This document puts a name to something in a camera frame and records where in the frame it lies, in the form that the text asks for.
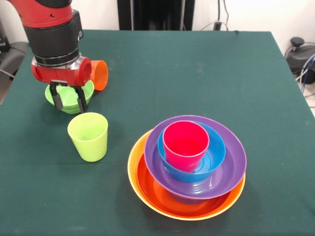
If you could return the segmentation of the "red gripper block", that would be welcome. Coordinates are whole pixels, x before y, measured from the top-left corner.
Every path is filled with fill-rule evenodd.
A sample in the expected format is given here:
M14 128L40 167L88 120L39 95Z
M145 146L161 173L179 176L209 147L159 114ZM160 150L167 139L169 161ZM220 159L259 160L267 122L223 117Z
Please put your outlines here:
M84 86L90 80L92 64L89 58L80 56L71 64L59 67L47 67L38 64L35 57L33 57L31 71L38 81L50 84L50 94L57 110L63 109L63 103L60 94L57 92L57 84L55 83L76 86L75 92L78 95L77 102L79 109L81 112L86 112L87 103L84 91L80 86Z

